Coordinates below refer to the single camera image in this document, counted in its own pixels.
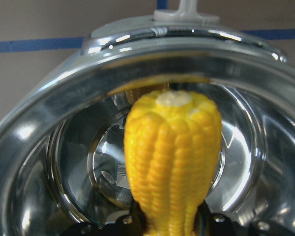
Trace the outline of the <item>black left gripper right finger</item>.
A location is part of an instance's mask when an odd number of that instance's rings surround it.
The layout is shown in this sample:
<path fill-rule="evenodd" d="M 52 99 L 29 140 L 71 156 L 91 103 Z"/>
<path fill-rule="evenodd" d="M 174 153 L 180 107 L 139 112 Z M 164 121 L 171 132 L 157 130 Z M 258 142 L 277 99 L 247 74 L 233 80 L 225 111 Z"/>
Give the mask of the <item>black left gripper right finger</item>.
<path fill-rule="evenodd" d="M 257 219 L 242 226 L 222 212 L 211 212 L 203 201 L 197 207 L 198 236 L 295 236 L 295 232 L 270 219 Z"/>

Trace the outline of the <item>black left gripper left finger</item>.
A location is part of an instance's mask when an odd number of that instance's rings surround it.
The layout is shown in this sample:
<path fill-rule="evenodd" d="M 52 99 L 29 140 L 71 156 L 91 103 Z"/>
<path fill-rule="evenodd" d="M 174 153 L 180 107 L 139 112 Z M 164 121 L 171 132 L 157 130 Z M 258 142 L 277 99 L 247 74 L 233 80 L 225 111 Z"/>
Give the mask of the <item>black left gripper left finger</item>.
<path fill-rule="evenodd" d="M 129 214 L 120 216 L 115 223 L 102 228 L 91 223 L 77 223 L 71 226 L 72 236 L 143 236 L 146 232 L 146 218 L 138 202 L 130 205 Z"/>

